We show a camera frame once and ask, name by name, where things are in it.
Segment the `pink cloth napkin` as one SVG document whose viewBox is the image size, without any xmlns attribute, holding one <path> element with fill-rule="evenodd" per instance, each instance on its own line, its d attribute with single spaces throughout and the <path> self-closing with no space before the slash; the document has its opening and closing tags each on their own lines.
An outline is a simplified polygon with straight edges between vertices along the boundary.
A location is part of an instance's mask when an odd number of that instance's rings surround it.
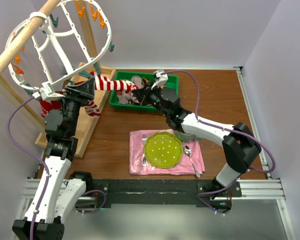
<svg viewBox="0 0 300 240">
<path fill-rule="evenodd" d="M 195 165 L 200 174 L 205 172 L 204 160 L 198 140 L 182 144 L 191 149 L 191 159 L 183 154 L 180 162 L 171 168 L 159 168 L 148 162 L 143 165 L 144 148 L 142 135 L 145 134 L 147 137 L 150 137 L 154 133 L 159 132 L 159 130 L 137 130 L 129 133 L 129 172 L 132 175 L 194 175 L 195 170 L 192 164 Z"/>
</svg>

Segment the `brown white striped sock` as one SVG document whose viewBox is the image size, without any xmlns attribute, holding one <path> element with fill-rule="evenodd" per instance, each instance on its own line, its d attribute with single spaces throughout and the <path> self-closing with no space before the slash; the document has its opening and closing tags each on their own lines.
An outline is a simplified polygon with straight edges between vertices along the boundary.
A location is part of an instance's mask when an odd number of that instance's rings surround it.
<svg viewBox="0 0 300 240">
<path fill-rule="evenodd" d="M 139 105 L 140 102 L 132 93 L 118 92 L 118 103 L 122 105 Z"/>
<path fill-rule="evenodd" d="M 131 82 L 135 84 L 139 89 L 143 88 L 147 84 L 147 80 L 144 77 L 134 75 L 131 78 Z"/>
</svg>

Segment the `red white striped sock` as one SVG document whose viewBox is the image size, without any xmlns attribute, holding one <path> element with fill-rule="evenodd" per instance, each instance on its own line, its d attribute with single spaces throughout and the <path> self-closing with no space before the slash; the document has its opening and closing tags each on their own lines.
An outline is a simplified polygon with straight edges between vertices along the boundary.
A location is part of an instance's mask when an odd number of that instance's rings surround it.
<svg viewBox="0 0 300 240">
<path fill-rule="evenodd" d="M 91 71 L 90 74 L 94 77 L 94 88 L 98 91 L 116 91 L 129 94 L 139 87 L 129 80 L 111 80 L 102 74 Z"/>
<path fill-rule="evenodd" d="M 93 100 L 91 100 L 87 105 L 84 106 L 84 110 L 87 115 L 90 117 L 99 117 L 101 115 L 101 111 L 98 106 L 95 104 Z"/>
</svg>

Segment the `silver spoon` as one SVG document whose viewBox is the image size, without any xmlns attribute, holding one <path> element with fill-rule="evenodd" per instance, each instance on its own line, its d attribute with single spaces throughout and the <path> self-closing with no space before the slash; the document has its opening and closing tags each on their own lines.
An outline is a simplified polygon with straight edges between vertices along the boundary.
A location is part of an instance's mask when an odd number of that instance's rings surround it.
<svg viewBox="0 0 300 240">
<path fill-rule="evenodd" d="M 189 158 L 191 164 L 192 164 L 192 167 L 194 169 L 194 172 L 195 172 L 195 176 L 197 178 L 200 178 L 201 177 L 201 174 L 199 173 L 199 171 L 197 170 L 193 160 L 192 160 L 192 151 L 190 149 L 189 146 L 185 145 L 184 148 L 183 148 L 183 151 L 184 151 L 184 154 Z"/>
</svg>

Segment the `wooden hanger stand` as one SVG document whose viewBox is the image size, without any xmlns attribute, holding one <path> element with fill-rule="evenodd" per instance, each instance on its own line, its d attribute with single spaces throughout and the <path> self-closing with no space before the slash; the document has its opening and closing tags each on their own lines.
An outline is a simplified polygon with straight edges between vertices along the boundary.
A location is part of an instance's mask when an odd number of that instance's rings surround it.
<svg viewBox="0 0 300 240">
<path fill-rule="evenodd" d="M 40 14 L 48 16 L 52 11 L 57 8 L 61 0 L 48 0 L 43 7 L 38 11 Z M 2 93 L 14 106 L 18 106 L 23 103 L 23 98 L 15 91 L 15 89 L 7 82 L 7 80 L 2 76 L 2 72 L 8 69 L 14 82 L 24 89 L 37 92 L 40 88 L 26 86 L 23 81 L 20 81 L 13 70 L 12 61 L 19 54 L 21 49 L 26 45 L 26 43 L 31 40 L 31 35 L 39 29 L 41 24 L 44 23 L 44 19 L 39 17 L 34 17 L 26 25 L 26 27 L 21 31 L 20 34 L 12 42 L 11 46 L 5 49 L 0 55 L 0 93 Z M 76 74 L 71 78 L 79 78 L 79 74 Z"/>
</svg>

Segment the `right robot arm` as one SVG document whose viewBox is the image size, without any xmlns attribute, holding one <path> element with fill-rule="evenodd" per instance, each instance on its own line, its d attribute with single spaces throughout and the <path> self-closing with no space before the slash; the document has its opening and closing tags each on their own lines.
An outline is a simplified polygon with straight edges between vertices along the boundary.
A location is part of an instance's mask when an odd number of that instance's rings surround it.
<svg viewBox="0 0 300 240">
<path fill-rule="evenodd" d="M 162 113 L 172 130 L 207 139 L 223 148 L 226 163 L 212 180 L 210 188 L 210 192 L 217 196 L 225 196 L 231 190 L 230 185 L 246 173 L 261 152 L 260 143 L 246 124 L 222 124 L 199 117 L 181 106 L 174 89 L 147 85 L 134 89 L 132 94 L 142 105 L 152 105 Z"/>
</svg>

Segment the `white round sock hanger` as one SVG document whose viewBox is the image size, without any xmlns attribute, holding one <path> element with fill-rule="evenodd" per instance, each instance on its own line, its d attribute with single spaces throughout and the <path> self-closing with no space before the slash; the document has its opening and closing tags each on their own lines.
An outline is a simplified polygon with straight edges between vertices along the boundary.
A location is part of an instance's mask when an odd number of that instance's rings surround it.
<svg viewBox="0 0 300 240">
<path fill-rule="evenodd" d="M 38 59 L 42 65 L 43 72 L 45 73 L 47 77 L 47 81 L 42 83 L 42 88 L 43 89 L 48 89 L 51 91 L 51 87 L 55 84 L 58 84 L 60 82 L 64 82 L 65 80 L 69 79 L 70 77 L 73 77 L 79 73 L 82 73 L 86 68 L 90 66 L 94 66 L 107 51 L 113 51 L 113 44 L 112 44 L 112 29 L 111 25 L 102 10 L 101 6 L 95 1 L 95 0 L 88 0 L 87 3 L 90 7 L 92 7 L 92 14 L 93 16 L 96 16 L 97 18 L 100 19 L 100 27 L 102 29 L 107 28 L 107 38 L 104 46 L 102 49 L 99 51 L 97 56 L 89 56 L 88 54 L 88 48 L 85 46 L 85 44 L 82 41 L 81 35 L 78 33 L 76 26 L 74 22 L 71 19 L 70 13 L 68 12 L 66 5 L 69 1 L 68 0 L 62 0 L 60 3 L 58 3 L 58 7 L 61 7 L 69 25 L 70 25 L 70 30 L 64 31 L 64 32 L 55 32 L 54 27 L 53 27 L 53 19 L 51 16 L 47 16 L 45 14 L 41 14 L 39 12 L 32 12 L 29 16 L 29 18 L 25 19 L 22 21 L 19 25 L 17 25 L 12 33 L 9 35 L 7 42 L 5 44 L 5 49 L 10 47 L 12 45 L 12 42 L 14 39 L 21 33 L 21 31 L 26 27 L 26 25 L 30 22 L 35 17 L 39 17 L 41 19 L 44 19 L 43 24 L 39 27 L 39 29 L 43 32 L 45 32 L 46 39 L 42 45 L 39 45 L 37 42 L 36 37 L 31 34 L 31 40 L 33 42 L 33 46 L 38 54 Z M 60 38 L 65 38 L 69 36 L 74 36 L 75 39 L 77 40 L 79 47 L 81 51 L 83 52 L 87 63 L 84 64 L 81 67 L 73 68 L 72 64 L 70 63 L 70 60 L 68 56 L 66 55 L 64 49 L 61 47 L 61 44 L 59 43 Z M 46 62 L 44 60 L 43 56 L 43 51 L 48 47 L 48 45 L 52 45 L 54 48 L 56 54 L 60 58 L 63 66 L 65 67 L 65 70 L 67 74 L 65 76 L 62 76 L 61 78 L 57 80 L 53 80 L 51 77 L 51 74 L 48 70 L 48 67 L 46 65 Z"/>
</svg>

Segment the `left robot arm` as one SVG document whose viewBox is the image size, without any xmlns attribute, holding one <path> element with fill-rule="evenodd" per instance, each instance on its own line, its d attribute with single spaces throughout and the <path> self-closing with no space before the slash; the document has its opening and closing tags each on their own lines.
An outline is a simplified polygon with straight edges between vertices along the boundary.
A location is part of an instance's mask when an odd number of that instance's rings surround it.
<svg viewBox="0 0 300 240">
<path fill-rule="evenodd" d="M 20 240 L 60 240 L 66 218 L 74 210 L 80 196 L 94 190 L 92 175 L 76 173 L 61 191 L 64 177 L 75 157 L 75 138 L 80 109 L 95 97 L 95 79 L 66 85 L 59 100 L 61 107 L 50 110 L 45 118 L 47 146 L 44 170 L 31 205 L 23 219 L 16 219 L 12 231 Z"/>
</svg>

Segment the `green scalloped plate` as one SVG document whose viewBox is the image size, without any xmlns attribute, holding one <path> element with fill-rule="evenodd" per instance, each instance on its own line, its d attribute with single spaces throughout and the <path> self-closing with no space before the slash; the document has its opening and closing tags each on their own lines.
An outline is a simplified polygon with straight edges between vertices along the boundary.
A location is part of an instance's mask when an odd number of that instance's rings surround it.
<svg viewBox="0 0 300 240">
<path fill-rule="evenodd" d="M 160 169 L 174 167 L 183 155 L 182 142 L 175 134 L 167 131 L 156 132 L 148 137 L 144 150 L 147 161 Z"/>
</svg>

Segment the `silver fork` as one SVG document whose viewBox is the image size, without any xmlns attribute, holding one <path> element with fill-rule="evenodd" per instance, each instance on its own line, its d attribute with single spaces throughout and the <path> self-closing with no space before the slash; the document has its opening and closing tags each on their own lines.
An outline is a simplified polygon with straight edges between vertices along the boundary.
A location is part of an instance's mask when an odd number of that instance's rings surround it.
<svg viewBox="0 0 300 240">
<path fill-rule="evenodd" d="M 142 150 L 143 150 L 142 165 L 145 167 L 146 161 L 147 161 L 146 156 L 145 156 L 145 144 L 147 142 L 147 135 L 145 133 L 143 133 L 141 136 L 141 142 L 142 142 Z"/>
</svg>

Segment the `red patterned sock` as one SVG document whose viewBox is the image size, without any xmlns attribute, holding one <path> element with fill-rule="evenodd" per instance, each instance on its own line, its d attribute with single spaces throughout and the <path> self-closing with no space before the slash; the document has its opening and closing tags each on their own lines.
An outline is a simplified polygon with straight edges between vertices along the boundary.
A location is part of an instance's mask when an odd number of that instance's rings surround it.
<svg viewBox="0 0 300 240">
<path fill-rule="evenodd" d="M 60 110 L 62 108 L 62 104 L 57 100 L 52 101 L 39 101 L 41 106 L 41 117 L 44 118 L 51 110 Z"/>
</svg>

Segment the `teal ceramic mug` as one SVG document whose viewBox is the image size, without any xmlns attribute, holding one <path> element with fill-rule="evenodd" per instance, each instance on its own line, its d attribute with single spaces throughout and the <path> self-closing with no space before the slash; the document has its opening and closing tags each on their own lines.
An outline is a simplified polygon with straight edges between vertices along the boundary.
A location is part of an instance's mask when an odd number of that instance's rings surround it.
<svg viewBox="0 0 300 240">
<path fill-rule="evenodd" d="M 197 136 L 195 134 L 182 133 L 182 132 L 179 132 L 179 131 L 176 131 L 175 135 L 177 136 L 177 138 L 181 142 L 184 142 L 184 143 L 188 143 L 188 142 L 191 142 L 191 141 L 194 141 L 194 140 L 201 141 L 203 139 L 202 137 Z"/>
</svg>

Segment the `green plastic tray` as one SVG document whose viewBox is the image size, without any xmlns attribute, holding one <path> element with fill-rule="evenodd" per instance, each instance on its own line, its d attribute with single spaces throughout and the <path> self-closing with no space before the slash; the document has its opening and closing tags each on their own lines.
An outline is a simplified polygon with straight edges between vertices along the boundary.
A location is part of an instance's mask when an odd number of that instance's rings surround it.
<svg viewBox="0 0 300 240">
<path fill-rule="evenodd" d="M 116 73 L 115 80 L 131 80 L 133 76 L 139 76 L 146 80 L 153 82 L 155 80 L 153 73 L 137 72 L 137 71 L 123 71 L 120 70 Z M 168 88 L 174 89 L 176 93 L 179 93 L 179 77 L 177 75 L 169 75 L 168 80 L 165 83 Z M 137 104 L 120 104 L 116 91 L 111 91 L 109 97 L 109 104 L 117 110 L 129 110 L 129 111 L 144 111 L 144 112 L 158 112 L 153 106 L 137 105 Z"/>
</svg>

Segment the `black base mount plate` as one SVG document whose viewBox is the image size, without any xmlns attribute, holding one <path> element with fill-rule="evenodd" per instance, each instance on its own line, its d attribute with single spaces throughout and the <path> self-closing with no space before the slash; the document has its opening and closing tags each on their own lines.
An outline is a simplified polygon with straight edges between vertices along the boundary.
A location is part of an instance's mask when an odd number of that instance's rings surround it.
<svg viewBox="0 0 300 240">
<path fill-rule="evenodd" d="M 211 180 L 184 179 L 94 179 L 84 194 L 92 205 L 110 208 L 123 205 L 195 205 L 213 210 L 232 208 L 232 198 L 240 197 L 238 184 L 217 192 Z"/>
</svg>

